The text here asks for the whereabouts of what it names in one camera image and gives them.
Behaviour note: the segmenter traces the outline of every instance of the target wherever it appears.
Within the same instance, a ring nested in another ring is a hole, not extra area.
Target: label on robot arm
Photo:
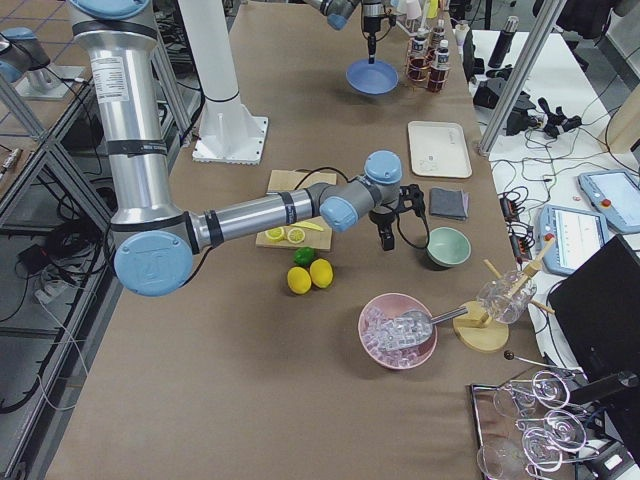
[[[128,102],[129,90],[120,57],[97,58],[91,62],[98,103]]]

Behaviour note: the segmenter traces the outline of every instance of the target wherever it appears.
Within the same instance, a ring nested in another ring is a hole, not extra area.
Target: metal scoop
[[[469,313],[467,307],[459,307],[436,317],[429,317],[421,310],[408,310],[381,325],[378,331],[380,350],[388,352],[411,348],[431,338],[433,326]]]

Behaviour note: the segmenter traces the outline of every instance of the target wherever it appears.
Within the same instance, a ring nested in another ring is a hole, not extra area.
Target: pink bowl
[[[362,309],[362,312],[360,312],[360,319],[358,320],[358,336],[360,337],[362,347],[369,354],[369,356],[373,358],[373,360],[375,360],[383,367],[389,368],[391,370],[409,370],[411,368],[422,365],[429,359],[436,348],[436,343],[438,342],[438,331],[435,325],[433,327],[433,334],[431,335],[431,338],[429,338],[429,340],[427,340],[425,343],[414,347],[413,351],[415,351],[417,357],[412,358],[413,355],[410,355],[410,361],[405,361],[402,365],[391,363],[393,362],[393,359],[387,358],[386,356],[381,357],[379,354],[376,355],[373,351],[373,348],[375,347],[373,347],[372,349],[368,348],[367,344],[370,342],[365,342],[363,335],[369,328],[367,316],[373,311],[373,309],[379,309],[387,318],[396,317],[408,310],[421,310],[427,315],[431,316],[431,312],[429,312],[429,309],[427,307],[425,307],[415,298],[403,293],[384,293],[375,297],[373,300],[367,303]]]

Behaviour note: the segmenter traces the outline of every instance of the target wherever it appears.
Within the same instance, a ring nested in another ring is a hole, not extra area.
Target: white table
[[[474,44],[476,45],[475,56],[485,59],[485,64],[491,55],[498,34],[499,32],[494,31],[473,32]],[[515,64],[526,38],[527,33],[524,32],[518,32],[515,35],[511,51],[507,54],[503,67],[508,64]],[[470,88],[473,93],[476,87],[472,85]],[[592,88],[559,34],[551,34],[547,39],[526,81],[524,91],[531,95],[531,101],[535,104],[537,104],[540,97],[544,97],[547,99],[552,111],[557,106],[562,106],[565,115],[568,117],[580,115],[585,125],[584,129],[596,138],[609,121],[609,114],[598,99],[598,93]],[[476,113],[481,124],[486,124],[489,121],[490,110],[476,107]],[[527,146],[527,139],[523,132],[514,136],[498,137],[489,156],[489,161],[493,163],[493,177],[498,193],[515,186],[524,185],[530,191],[530,198],[545,200],[547,198],[545,184],[539,180],[552,178],[552,168],[549,164],[527,160],[527,158],[548,159],[549,157],[566,156],[566,158],[554,160],[556,171],[560,173],[556,176],[556,185],[551,189],[549,203],[580,210],[591,210],[588,200],[578,187],[578,174],[597,171],[600,168],[622,168],[608,153],[602,150],[602,145],[596,138],[579,129],[561,134],[558,140],[553,143],[549,143],[550,139],[545,138],[541,132],[534,132],[530,134],[529,138],[542,144],[549,144],[548,153],[540,145],[534,145],[532,142],[528,142],[529,146]],[[616,155],[616,158],[632,167],[635,171],[638,170],[638,163],[631,152]],[[516,165],[501,160],[522,163]],[[541,208],[540,202],[528,201],[525,206],[527,211],[521,215],[521,218],[534,226],[537,237],[538,229],[536,224],[538,212]],[[625,239],[634,249],[640,248],[640,234],[626,235]],[[538,287],[536,300],[544,303],[550,288],[563,278],[545,271],[540,272],[535,277]],[[545,325],[545,317],[535,307],[530,307],[529,313],[535,331],[540,330]],[[540,353],[547,355],[558,365],[564,364],[568,367],[576,367],[577,362],[558,323],[553,315],[550,317],[550,328],[544,329],[536,336]],[[640,478],[640,469],[635,466],[619,478],[621,480],[638,479]]]

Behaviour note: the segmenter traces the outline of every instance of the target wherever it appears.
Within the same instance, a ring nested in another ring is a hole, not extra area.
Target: wooden cutting board
[[[269,185],[267,186],[267,192],[282,192],[287,190],[293,190],[298,182],[307,175],[307,172],[293,172],[289,170],[272,170],[271,177],[269,178]],[[338,178],[335,173],[322,173],[316,172],[309,176],[298,188],[308,187],[314,183],[325,182],[331,185],[335,185]],[[270,248],[291,248],[296,249],[300,247],[313,247],[320,251],[331,250],[331,236],[333,234],[331,228],[327,225],[322,217],[315,217],[306,220],[323,228],[322,232],[316,230],[310,230],[303,228],[305,238],[302,243],[290,243],[285,238],[279,242],[272,242],[267,239],[264,232],[258,233],[256,236],[257,247],[270,247]],[[289,231],[292,227],[285,226],[285,231]]]

